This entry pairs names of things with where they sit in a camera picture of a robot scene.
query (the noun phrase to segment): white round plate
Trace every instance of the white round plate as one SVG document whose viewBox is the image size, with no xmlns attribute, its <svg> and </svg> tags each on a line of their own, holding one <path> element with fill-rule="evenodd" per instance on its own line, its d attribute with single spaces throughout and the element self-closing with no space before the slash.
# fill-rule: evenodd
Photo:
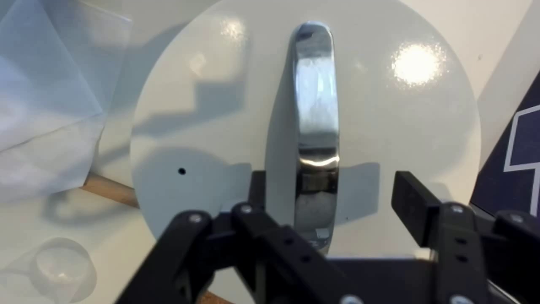
<svg viewBox="0 0 540 304">
<path fill-rule="evenodd" d="M 154 235 L 179 211 L 230 211 L 255 169 L 269 172 L 270 214 L 291 221 L 289 45 L 311 20 L 328 23 L 336 44 L 343 167 L 331 255 L 416 250 L 390 208 L 399 169 L 444 199 L 470 199 L 478 108 L 454 52 L 424 18 L 399 1 L 223 0 L 173 40 L 137 106 L 132 167 Z"/>
</svg>

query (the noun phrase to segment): white circular disc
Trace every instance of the white circular disc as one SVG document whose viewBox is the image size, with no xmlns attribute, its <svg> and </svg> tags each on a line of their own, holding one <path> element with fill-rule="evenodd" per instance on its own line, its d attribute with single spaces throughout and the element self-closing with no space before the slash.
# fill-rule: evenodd
<svg viewBox="0 0 540 304">
<path fill-rule="evenodd" d="M 480 160 L 478 108 L 448 42 L 397 1 L 223 0 L 167 47 L 140 96 L 132 167 L 161 235 L 186 209 L 245 201 L 267 169 L 270 214 L 289 223 L 296 104 L 287 64 L 302 22 L 335 37 L 341 177 L 331 255 L 410 255 L 395 218 L 394 174 L 412 170 L 443 199 L 468 202 Z"/>
</svg>

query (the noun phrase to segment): black metal frame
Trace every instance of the black metal frame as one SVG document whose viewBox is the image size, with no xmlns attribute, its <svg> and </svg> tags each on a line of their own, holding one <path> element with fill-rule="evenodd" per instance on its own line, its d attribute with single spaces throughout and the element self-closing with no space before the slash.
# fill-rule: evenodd
<svg viewBox="0 0 540 304">
<path fill-rule="evenodd" d="M 540 229 L 530 214 L 480 218 L 468 206 L 441 204 L 410 172 L 397 172 L 392 206 L 437 258 L 328 260 L 291 226 L 277 224 L 264 197 L 265 174 L 254 172 L 248 202 L 232 213 L 178 214 L 119 302 L 196 302 L 227 267 L 237 268 L 257 302 L 510 302 L 488 278 L 522 302 L 540 302 L 530 278 L 539 273 Z"/>
</svg>

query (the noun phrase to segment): wooden stick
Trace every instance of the wooden stick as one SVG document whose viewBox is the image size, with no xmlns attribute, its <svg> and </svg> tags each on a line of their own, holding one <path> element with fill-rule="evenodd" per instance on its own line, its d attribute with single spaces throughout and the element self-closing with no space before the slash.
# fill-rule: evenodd
<svg viewBox="0 0 540 304">
<path fill-rule="evenodd" d="M 139 208 L 134 187 L 115 182 L 115 180 L 107 179 L 103 175 L 90 174 L 81 189 L 93 192 L 97 196 L 108 197 L 108 199 L 117 201 L 120 204 L 129 204 L 129 206 Z M 213 292 L 205 292 L 203 297 L 200 299 L 200 304 L 228 304 L 228 300 L 218 297 Z"/>
</svg>

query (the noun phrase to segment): screw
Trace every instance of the screw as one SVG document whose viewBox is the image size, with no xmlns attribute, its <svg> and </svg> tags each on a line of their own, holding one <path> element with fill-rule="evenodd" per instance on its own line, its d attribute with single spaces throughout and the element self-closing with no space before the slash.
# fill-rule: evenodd
<svg viewBox="0 0 540 304">
<path fill-rule="evenodd" d="M 203 216 L 201 216 L 201 214 L 191 214 L 191 216 L 189 216 L 189 223 L 198 224 L 198 223 L 201 223 L 201 221 L 203 221 Z"/>
<path fill-rule="evenodd" d="M 456 294 L 451 297 L 451 304 L 475 304 L 475 302 L 470 297 Z"/>
<path fill-rule="evenodd" d="M 356 295 L 348 294 L 341 297 L 340 304 L 363 304 L 363 300 L 358 299 Z"/>
<path fill-rule="evenodd" d="M 512 214 L 510 219 L 512 219 L 513 223 L 524 223 L 524 218 L 518 216 L 518 214 Z"/>
<path fill-rule="evenodd" d="M 240 211 L 242 211 L 243 214 L 250 214 L 250 213 L 254 213 L 254 208 L 252 208 L 250 204 L 243 204 L 243 206 L 240 208 Z"/>
<path fill-rule="evenodd" d="M 453 206 L 453 211 L 454 211 L 454 213 L 463 213 L 463 206 L 454 204 L 454 206 Z"/>
</svg>

